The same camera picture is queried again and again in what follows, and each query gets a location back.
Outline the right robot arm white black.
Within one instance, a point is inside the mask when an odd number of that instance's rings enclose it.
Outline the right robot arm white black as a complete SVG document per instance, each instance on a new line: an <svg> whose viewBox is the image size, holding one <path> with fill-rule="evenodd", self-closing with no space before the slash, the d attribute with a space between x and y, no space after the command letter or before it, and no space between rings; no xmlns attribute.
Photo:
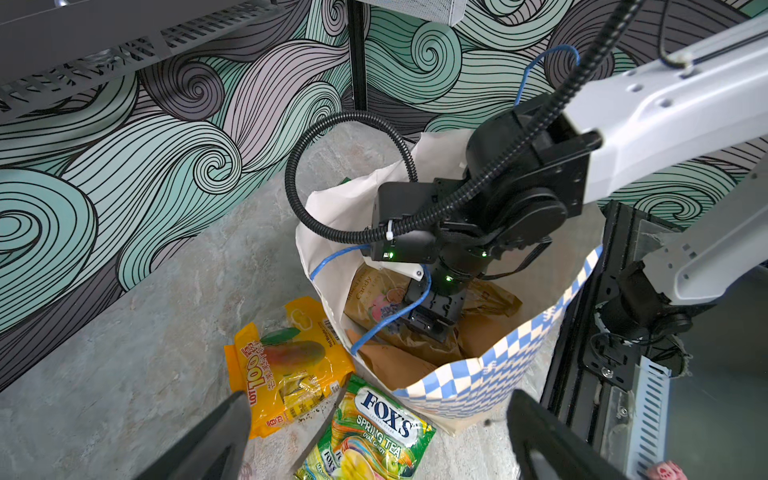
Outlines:
<svg viewBox="0 0 768 480"><path fill-rule="evenodd" d="M460 180L388 182L373 222L389 228L433 205L441 215L376 242L374 260L420 263L403 324L444 341L469 284L504 252L535 243L585 204L693 157L767 131L767 20L717 33L620 76L563 84L485 121ZM596 313L593 353L689 330L767 255L767 165L760 162L681 236L622 269Z"/></svg>

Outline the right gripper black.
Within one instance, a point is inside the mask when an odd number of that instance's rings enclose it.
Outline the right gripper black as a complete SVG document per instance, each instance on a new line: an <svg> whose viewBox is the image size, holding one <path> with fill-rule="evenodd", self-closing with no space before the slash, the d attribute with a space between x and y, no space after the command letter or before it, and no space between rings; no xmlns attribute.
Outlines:
<svg viewBox="0 0 768 480"><path fill-rule="evenodd" d="M409 282L405 304L410 306L424 299L402 319L411 330L445 343L460 319L468 280L445 272L434 272L430 279L430 287L427 279Z"/></svg>

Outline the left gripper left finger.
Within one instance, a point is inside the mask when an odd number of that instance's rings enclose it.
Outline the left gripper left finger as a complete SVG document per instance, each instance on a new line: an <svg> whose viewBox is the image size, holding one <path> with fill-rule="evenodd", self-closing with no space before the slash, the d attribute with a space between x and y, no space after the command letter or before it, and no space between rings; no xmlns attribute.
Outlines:
<svg viewBox="0 0 768 480"><path fill-rule="evenodd" d="M136 479L237 479L250 428L247 396L233 393Z"/></svg>

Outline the clear plastic wall holder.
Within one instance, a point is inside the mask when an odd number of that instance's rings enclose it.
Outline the clear plastic wall holder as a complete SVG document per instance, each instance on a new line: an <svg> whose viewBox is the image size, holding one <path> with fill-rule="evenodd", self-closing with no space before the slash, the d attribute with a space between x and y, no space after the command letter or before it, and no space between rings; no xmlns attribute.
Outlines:
<svg viewBox="0 0 768 480"><path fill-rule="evenodd" d="M467 0L362 0L368 5L426 21L454 26L465 15Z"/></svg>

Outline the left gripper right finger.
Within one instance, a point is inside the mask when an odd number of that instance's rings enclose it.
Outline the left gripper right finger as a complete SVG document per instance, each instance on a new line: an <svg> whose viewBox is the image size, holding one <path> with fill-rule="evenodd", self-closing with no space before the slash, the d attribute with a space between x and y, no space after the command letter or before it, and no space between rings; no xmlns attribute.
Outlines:
<svg viewBox="0 0 768 480"><path fill-rule="evenodd" d="M522 479L624 477L523 390L512 393L507 426Z"/></svg>

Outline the checkered paper bag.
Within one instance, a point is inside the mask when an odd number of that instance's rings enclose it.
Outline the checkered paper bag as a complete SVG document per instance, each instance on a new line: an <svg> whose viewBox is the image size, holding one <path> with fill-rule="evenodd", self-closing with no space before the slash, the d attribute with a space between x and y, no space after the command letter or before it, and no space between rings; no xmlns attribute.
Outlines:
<svg viewBox="0 0 768 480"><path fill-rule="evenodd" d="M582 177L601 139L577 132L563 112L583 84L576 76L551 95L517 100L486 120L468 140L459 179L420 180L403 137L373 113L340 112L317 121L292 148L285 173L287 199L300 220L300 258L307 260L319 245L337 243L342 253L359 252L374 268L409 275L402 305L373 332L395 325L444 342L461 318L468 288L486 278L491 262L520 248L539 255L550 234L581 212ZM361 231L343 231L313 217L296 187L309 144L332 126L352 121L387 134L407 175L403 181L350 188L347 211L371 194L372 222Z"/></svg>

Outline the green Fox's candy bag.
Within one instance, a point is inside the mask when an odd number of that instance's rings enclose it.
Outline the green Fox's candy bag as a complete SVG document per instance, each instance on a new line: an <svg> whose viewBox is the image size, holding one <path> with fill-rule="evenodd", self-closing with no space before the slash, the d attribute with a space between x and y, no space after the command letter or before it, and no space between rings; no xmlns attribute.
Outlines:
<svg viewBox="0 0 768 480"><path fill-rule="evenodd" d="M411 479L435 428L353 375L296 479Z"/></svg>

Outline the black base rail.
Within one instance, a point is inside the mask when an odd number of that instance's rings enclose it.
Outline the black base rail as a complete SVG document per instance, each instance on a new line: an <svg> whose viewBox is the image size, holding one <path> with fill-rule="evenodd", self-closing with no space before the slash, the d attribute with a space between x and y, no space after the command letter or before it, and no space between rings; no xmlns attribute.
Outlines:
<svg viewBox="0 0 768 480"><path fill-rule="evenodd" d="M683 229L657 216L611 201L600 256L587 282L567 307L546 378L541 405L599 451L617 409L612 397L632 389L644 350L607 335L595 314L618 296L617 279L630 263L659 248L661 237Z"/></svg>

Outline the yellow orange gummy snack bag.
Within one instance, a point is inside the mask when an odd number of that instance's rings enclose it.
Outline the yellow orange gummy snack bag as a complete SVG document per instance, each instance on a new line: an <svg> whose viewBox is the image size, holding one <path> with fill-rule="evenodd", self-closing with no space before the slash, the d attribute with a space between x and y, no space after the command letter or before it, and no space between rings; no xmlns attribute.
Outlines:
<svg viewBox="0 0 768 480"><path fill-rule="evenodd" d="M251 439L309 413L355 371L320 302L299 298L285 312L288 327L261 334L249 323L224 347L230 388L248 401Z"/></svg>

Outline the brown snack bag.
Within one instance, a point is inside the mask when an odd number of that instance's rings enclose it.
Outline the brown snack bag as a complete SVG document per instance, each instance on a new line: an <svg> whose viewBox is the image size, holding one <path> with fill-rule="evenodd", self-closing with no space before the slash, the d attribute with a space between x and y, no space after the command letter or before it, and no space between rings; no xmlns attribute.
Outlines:
<svg viewBox="0 0 768 480"><path fill-rule="evenodd" d="M411 279L386 269L361 265L352 280L344 313L369 330L381 320L409 306ZM521 325L522 301L493 282L473 280L454 325L441 322L427 299L384 327L376 338L433 365L480 357L498 340Z"/></svg>

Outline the pink pig figurine right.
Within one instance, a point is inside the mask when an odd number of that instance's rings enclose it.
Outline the pink pig figurine right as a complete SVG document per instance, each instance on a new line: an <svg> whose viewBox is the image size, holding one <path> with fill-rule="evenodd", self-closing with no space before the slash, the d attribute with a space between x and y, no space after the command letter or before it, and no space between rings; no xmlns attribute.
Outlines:
<svg viewBox="0 0 768 480"><path fill-rule="evenodd" d="M682 468L671 461L657 463L648 468L646 476L649 480L687 480Z"/></svg>

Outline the orange paper pouch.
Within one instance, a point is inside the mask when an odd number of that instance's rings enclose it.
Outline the orange paper pouch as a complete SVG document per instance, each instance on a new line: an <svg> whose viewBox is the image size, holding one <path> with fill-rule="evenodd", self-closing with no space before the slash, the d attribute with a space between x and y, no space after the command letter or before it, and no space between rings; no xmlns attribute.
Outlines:
<svg viewBox="0 0 768 480"><path fill-rule="evenodd" d="M437 369L426 360L376 339L363 345L356 356L391 391L406 388Z"/></svg>

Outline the black perforated wall tray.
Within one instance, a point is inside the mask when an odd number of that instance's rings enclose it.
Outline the black perforated wall tray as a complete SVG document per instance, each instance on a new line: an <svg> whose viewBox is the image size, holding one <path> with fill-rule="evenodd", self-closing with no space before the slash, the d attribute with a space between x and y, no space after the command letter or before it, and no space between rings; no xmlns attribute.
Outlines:
<svg viewBox="0 0 768 480"><path fill-rule="evenodd" d="M282 12L274 1L4 1L4 124Z"/></svg>

